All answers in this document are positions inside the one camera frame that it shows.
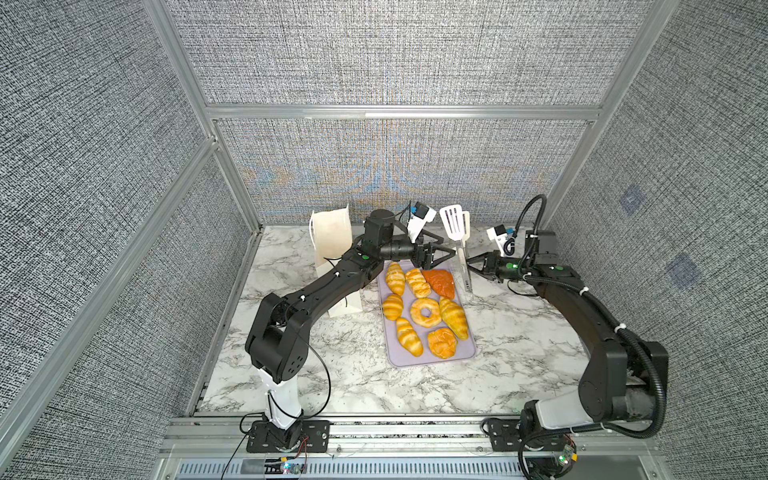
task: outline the slotted spatula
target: slotted spatula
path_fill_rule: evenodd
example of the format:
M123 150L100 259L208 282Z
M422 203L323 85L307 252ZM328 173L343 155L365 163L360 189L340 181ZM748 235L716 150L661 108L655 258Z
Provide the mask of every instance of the slotted spatula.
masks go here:
M462 246L462 238L464 238L464 235L467 233L464 225L464 212L462 206L457 204L441 208L440 218L442 218L442 225L445 227L445 233L448 234L448 238L453 240L456 245L456 256L458 257L458 266L462 270L464 288L466 288L468 292L471 292L472 281L469 279L467 257L464 254L464 247Z

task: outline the pastry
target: pastry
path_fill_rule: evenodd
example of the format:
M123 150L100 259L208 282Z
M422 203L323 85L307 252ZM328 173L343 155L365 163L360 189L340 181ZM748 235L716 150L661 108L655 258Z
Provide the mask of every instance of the pastry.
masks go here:
M416 331L411 326L411 323L401 317L396 320L396 325L397 341L400 342L400 345L413 356L421 356L424 353L424 346L422 341L419 340L419 336L416 335Z
M400 295L394 293L382 302L382 310L384 310L384 316L390 320L397 320L402 313L402 298Z
M464 309L456 302L448 300L444 296L440 297L440 316L442 321L453 330L453 333L459 339L469 338L469 325L467 325L467 316Z
M431 314L429 316L423 316L422 308L429 309ZM411 320L416 322L416 325L421 325L426 328L437 325L442 320L440 318L440 305L431 298L419 298L414 300L411 305Z
M456 290L453 286L453 275L447 270L422 270L429 286L440 296L453 300Z
M441 359L449 359L456 353L456 337L450 329L437 329L427 335L429 350Z
M406 273L406 281L408 282L408 287L416 298L424 298L432 293L432 289L429 288L429 284L422 275L422 271L418 268Z
M386 284L393 293L402 295L406 291L406 275L402 272L400 264L392 262L386 269Z

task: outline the donut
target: donut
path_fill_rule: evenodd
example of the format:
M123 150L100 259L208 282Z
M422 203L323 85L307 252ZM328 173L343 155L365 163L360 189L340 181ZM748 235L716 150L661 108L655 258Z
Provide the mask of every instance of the donut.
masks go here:
M430 315L423 316L422 308L429 309ZM436 300L431 298L419 298L411 305L411 320L416 325L421 325L425 328L435 326L442 321L440 316L440 305Z

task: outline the gray textured wall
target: gray textured wall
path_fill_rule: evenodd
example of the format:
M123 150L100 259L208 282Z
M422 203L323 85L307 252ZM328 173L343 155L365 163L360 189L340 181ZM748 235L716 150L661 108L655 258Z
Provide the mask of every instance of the gray textured wall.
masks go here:
M768 8L684 0L554 228L590 288L671 357L678 479L763 478Z
M141 2L0 8L0 414L203 139Z
M651 0L169 0L209 101L597 104Z
M249 235L211 158L3 480L147 478L192 396Z
M460 203L472 221L514 220L549 191L583 121L222 120L224 137L266 223L304 224L349 202L353 222L409 200Z

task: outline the baking tray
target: baking tray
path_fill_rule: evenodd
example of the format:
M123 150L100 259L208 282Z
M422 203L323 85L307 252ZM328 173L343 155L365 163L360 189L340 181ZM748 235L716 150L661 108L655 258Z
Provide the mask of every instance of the baking tray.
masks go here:
M389 289L389 286L386 284L386 270L387 268L389 268L390 263L391 262L387 262L384 265L384 269L382 270L382 272L379 274L379 277L378 277L379 278L379 308L381 308L381 304L384 302L384 299L392 295L393 293L393 291L391 291ZM403 273L413 269L413 263L411 263L410 260L402 260L398 263L400 264L400 267L402 268ZM451 271L450 267L445 263L440 267L441 268L439 270L447 270L451 273L451 275L453 275L453 272ZM440 295L438 295L433 291L432 293L429 294L429 298L439 301ZM395 322L387 319L384 316L384 312L382 310L382 320L384 321L384 340L386 341L387 358L389 359L390 363L392 363L394 366L398 368L402 368L407 366L429 365L432 363L455 362L456 360L471 359L473 356L475 356L476 348L475 348L475 339L472 336L472 319L470 319L468 316L467 316L467 324L469 325L469 338L467 338L467 340L461 340L457 338L458 344L456 345L456 354L449 359L441 359L440 357L435 356L432 353L432 351L429 350L429 342L427 342L427 334L437 329L448 328L448 326L445 324L445 322L440 322L435 326L425 328L413 322L411 320L411 304L413 304L414 300L416 300L416 297L413 295L413 292L408 288L408 283L406 282L406 291L402 295L403 308L402 308L401 317L404 319L407 319L413 326L413 329L416 331L416 335L418 335L419 339L422 341L422 345L424 346L424 353L422 353L421 356L413 356L408 350L406 350L405 348L403 348L402 345L400 345L400 342L397 341L397 327L395 325ZM456 297L453 299L453 301L456 302L458 305L462 305L462 300L458 296L458 288L456 289Z

